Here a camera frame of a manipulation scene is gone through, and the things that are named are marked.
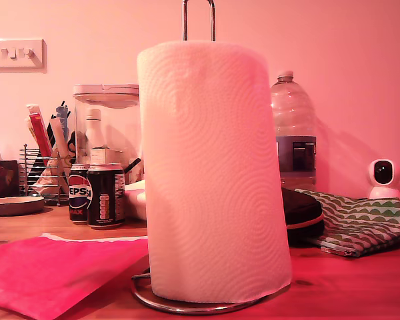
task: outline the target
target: pink paper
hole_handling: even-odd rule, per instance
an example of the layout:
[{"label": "pink paper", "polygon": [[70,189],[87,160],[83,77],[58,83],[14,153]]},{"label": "pink paper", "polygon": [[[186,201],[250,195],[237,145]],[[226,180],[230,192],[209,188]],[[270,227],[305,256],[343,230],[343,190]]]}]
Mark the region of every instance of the pink paper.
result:
[{"label": "pink paper", "polygon": [[146,239],[36,237],[0,245],[0,307],[54,319],[146,254]]}]

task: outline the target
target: white camera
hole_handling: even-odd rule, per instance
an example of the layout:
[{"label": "white camera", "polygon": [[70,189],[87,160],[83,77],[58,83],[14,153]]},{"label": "white camera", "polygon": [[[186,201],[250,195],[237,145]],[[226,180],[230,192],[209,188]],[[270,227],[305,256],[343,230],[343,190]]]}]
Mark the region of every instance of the white camera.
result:
[{"label": "white camera", "polygon": [[400,181],[400,170],[394,162],[388,159],[372,161],[369,165],[369,178],[373,186],[370,199],[400,199],[400,191],[396,188]]}]

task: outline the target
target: pepsi max can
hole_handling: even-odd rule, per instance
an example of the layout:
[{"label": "pepsi max can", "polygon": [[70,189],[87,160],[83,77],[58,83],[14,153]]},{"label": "pepsi max can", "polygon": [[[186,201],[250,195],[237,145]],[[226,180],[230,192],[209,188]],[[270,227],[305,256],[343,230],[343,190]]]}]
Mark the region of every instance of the pepsi max can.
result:
[{"label": "pepsi max can", "polygon": [[109,229],[125,222],[125,176],[121,165],[91,165],[87,178],[92,187],[89,222],[92,229]]},{"label": "pepsi max can", "polygon": [[74,164],[69,176],[69,219],[76,225],[87,224],[87,209],[92,201],[92,188],[87,180],[89,165]]}]

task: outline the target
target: wall switch plate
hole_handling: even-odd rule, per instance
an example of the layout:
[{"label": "wall switch plate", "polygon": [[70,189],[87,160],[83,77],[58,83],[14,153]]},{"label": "wall switch plate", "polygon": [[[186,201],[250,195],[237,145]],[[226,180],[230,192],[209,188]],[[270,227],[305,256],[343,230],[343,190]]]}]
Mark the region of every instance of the wall switch plate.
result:
[{"label": "wall switch plate", "polygon": [[0,70],[42,69],[42,39],[0,39]]}]

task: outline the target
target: paper towel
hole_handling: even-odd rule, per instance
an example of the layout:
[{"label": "paper towel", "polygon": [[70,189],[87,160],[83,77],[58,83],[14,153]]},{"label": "paper towel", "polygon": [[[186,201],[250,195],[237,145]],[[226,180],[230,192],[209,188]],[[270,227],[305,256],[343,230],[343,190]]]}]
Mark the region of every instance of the paper towel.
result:
[{"label": "paper towel", "polygon": [[138,56],[153,292],[244,302],[291,280],[267,64],[228,43]]}]

